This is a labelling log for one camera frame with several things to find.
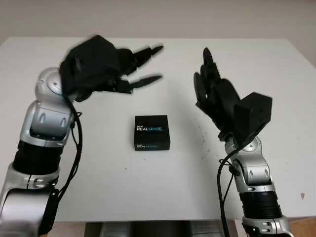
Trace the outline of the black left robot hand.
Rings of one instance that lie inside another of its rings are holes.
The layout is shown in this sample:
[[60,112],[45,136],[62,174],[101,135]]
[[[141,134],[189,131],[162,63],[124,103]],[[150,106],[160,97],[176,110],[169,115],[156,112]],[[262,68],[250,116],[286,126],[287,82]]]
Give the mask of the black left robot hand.
[[162,50],[163,45],[136,52],[113,45],[78,45],[70,50],[60,65],[63,95],[74,96],[77,102],[82,102],[95,91],[130,94],[133,89],[146,86],[162,76],[148,76],[133,83],[122,77],[134,73]]

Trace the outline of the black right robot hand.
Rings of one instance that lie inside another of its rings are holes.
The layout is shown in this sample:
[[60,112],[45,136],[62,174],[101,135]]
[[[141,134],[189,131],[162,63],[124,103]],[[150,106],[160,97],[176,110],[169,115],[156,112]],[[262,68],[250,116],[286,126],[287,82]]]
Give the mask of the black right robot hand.
[[234,130],[234,105],[240,101],[231,82],[220,76],[210,50],[203,50],[200,72],[194,73],[196,106],[208,115],[220,130],[218,138],[225,141]]

